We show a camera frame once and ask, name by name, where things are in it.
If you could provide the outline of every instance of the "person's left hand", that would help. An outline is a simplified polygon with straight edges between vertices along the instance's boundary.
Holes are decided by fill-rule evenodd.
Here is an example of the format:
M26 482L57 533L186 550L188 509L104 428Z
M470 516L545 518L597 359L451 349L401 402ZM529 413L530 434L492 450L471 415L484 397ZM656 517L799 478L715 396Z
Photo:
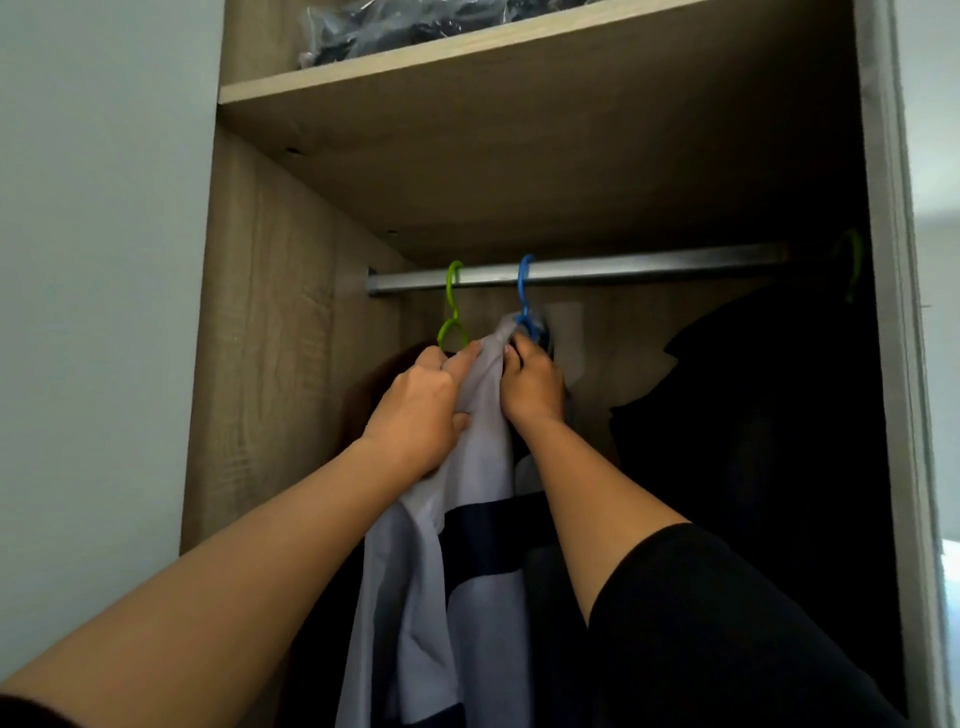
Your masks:
M449 359L429 347L394 379L367 422L363 439L401 468L409 484L440 466L456 446L470 417L454 412L460 385L483 348L470 342Z

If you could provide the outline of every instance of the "forearm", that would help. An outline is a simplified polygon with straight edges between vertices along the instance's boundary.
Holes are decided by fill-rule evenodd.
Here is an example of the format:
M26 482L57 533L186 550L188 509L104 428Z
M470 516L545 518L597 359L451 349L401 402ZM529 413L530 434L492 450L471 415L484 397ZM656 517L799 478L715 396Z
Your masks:
M54 645L3 692L84 725L235 724L340 564L412 483L376 450L354 443Z
M580 610L648 536L684 518L638 487L564 423L543 420L521 433L540 471Z

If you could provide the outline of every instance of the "white wall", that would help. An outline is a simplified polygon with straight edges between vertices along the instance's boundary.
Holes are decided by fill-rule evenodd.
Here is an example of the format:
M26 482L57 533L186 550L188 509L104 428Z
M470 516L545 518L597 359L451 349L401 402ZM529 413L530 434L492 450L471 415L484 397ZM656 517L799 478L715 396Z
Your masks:
M960 541L960 0L897 0L941 535Z
M0 3L0 678L177 556L223 3Z

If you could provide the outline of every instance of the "hand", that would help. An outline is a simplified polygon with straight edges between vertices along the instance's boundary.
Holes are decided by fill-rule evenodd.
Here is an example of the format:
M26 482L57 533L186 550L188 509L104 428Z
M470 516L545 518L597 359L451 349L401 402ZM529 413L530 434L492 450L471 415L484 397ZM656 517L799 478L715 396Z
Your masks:
M470 416L454 409L482 348L473 341L449 359L439 347L425 349L394 379L367 422L362 439L397 464L408 485L439 467L469 426Z
M546 352L519 331L503 351L500 407L520 437L538 423L564 421L564 373Z

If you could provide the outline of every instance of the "black sleeve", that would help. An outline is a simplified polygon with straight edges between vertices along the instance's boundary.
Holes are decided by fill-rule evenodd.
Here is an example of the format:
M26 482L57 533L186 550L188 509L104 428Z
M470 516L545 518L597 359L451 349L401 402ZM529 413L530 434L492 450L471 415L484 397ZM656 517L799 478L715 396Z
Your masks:
M694 525L623 560L589 633L615 726L906 726L800 607Z
M10 728L76 728L49 708L9 695L0 695L0 725Z

